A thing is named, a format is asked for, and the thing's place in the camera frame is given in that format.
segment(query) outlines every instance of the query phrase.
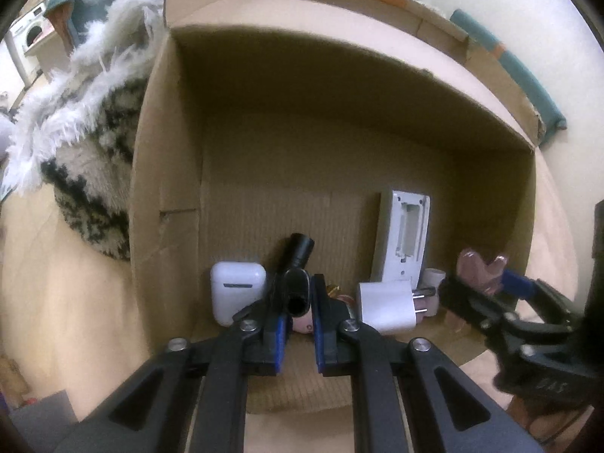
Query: translucent pink object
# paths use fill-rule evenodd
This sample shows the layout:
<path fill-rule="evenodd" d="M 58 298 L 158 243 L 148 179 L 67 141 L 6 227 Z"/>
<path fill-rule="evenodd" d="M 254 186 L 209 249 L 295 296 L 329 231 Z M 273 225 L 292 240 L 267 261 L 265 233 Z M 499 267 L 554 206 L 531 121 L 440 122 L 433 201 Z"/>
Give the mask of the translucent pink object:
<path fill-rule="evenodd" d="M 501 275 L 506 265 L 505 255 L 498 255 L 490 264 L 485 264 L 478 252 L 465 249 L 457 258 L 457 277 L 475 290 L 493 295 L 501 289 Z M 466 322 L 455 313 L 447 311 L 445 324 L 459 332 Z"/>

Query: metal screw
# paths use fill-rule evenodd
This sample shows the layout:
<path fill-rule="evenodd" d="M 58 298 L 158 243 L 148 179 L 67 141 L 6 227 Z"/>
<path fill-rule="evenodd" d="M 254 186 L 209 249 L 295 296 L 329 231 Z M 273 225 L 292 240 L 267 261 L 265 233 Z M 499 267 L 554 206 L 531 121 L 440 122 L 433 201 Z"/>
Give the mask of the metal screw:
<path fill-rule="evenodd" d="M 515 320 L 518 320 L 518 316 L 515 313 L 512 313 L 511 311 L 507 311 L 506 313 L 504 313 L 503 318 L 505 318 L 508 322 L 514 322 Z"/>
<path fill-rule="evenodd" d="M 535 355 L 535 350 L 533 349 L 533 346 L 531 346 L 529 344 L 522 344 L 520 346 L 520 352 L 522 354 L 524 354 L 525 356 L 534 356 Z"/>
<path fill-rule="evenodd" d="M 346 331 L 346 332 L 356 332 L 360 328 L 359 323 L 354 318 L 349 318 L 348 320 L 344 320 L 341 325 L 342 325 L 342 330 Z"/>
<path fill-rule="evenodd" d="M 168 351 L 176 352 L 183 351 L 188 347 L 188 342 L 184 337 L 175 337 L 168 341 Z"/>
<path fill-rule="evenodd" d="M 245 320 L 241 320 L 239 328 L 244 332 L 253 332 L 258 328 L 258 322 L 256 320 L 247 318 Z"/>
<path fill-rule="evenodd" d="M 432 347 L 432 344 L 430 344 L 430 341 L 427 339 L 424 339 L 423 337 L 418 337 L 417 339 L 413 339 L 413 349 L 415 349 L 416 351 L 424 353 L 426 351 L 430 351 L 431 347 Z"/>

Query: corrugated cardboard bottom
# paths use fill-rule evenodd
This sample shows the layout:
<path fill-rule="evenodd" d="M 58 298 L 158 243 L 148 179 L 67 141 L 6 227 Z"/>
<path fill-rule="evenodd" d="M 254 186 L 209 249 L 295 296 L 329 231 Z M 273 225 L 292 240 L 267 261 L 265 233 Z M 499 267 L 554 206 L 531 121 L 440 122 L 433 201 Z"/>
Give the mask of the corrugated cardboard bottom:
<path fill-rule="evenodd" d="M 133 262 L 154 347 L 174 335 L 216 335 L 211 266 L 257 261 L 273 270 L 292 232 L 316 242 L 309 272 L 354 294 L 370 276 L 380 193 L 388 189 L 431 197 L 425 266 L 454 269 L 458 251 L 470 246 L 486 258 L 507 252 L 510 265 L 524 271 L 533 156 L 489 114 L 419 71 L 366 54 L 328 49 L 313 62 L 308 57 L 321 47 L 308 46 L 292 61 L 291 43 L 281 36 L 281 57 L 276 48 L 252 66 L 245 50 L 266 46 L 245 44 L 223 60 L 214 53 L 203 66 L 192 66 L 186 54 L 164 56 L 167 65 L 152 81 L 177 90 L 147 91 L 146 102 L 163 107 L 145 105 L 141 116 L 134 217 L 149 221 L 133 225 L 133 253 L 143 255 Z M 176 51 L 173 43 L 164 49 Z M 137 173 L 142 165 L 153 174 Z M 415 332 L 445 351 L 461 347 L 459 364 L 482 349 L 475 334 L 451 338 L 439 317 Z M 248 410 L 255 413 L 349 403 L 348 378 L 317 374 L 309 336 L 291 337 L 280 377 L 250 380 Z"/>

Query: cardboard box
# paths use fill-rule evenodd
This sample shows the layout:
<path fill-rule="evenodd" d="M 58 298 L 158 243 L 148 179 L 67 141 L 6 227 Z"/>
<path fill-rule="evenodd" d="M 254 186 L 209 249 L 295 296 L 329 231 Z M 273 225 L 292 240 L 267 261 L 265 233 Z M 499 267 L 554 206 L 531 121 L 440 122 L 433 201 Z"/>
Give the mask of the cardboard box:
<path fill-rule="evenodd" d="M 315 239 L 307 269 L 353 293 L 369 279 L 385 189 L 431 196 L 425 266 L 454 269 L 473 247 L 524 272 L 533 146 L 455 60 L 316 0 L 166 0 L 165 18 L 132 178 L 152 348 L 216 335 L 210 267 L 270 271 L 294 231 Z"/>

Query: washing machine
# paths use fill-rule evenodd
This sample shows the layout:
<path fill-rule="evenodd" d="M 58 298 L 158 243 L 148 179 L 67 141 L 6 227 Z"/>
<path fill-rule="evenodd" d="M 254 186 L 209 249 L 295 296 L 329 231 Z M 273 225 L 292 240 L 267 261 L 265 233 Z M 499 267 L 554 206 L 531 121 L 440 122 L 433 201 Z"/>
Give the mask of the washing machine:
<path fill-rule="evenodd" d="M 15 20 L 10 27 L 17 57 L 30 80 L 39 73 L 40 63 L 35 57 L 26 57 L 24 53 L 32 45 L 35 38 L 50 25 L 50 22 L 43 16 L 44 10 L 46 10 L 46 3 L 41 2 L 23 17 Z"/>

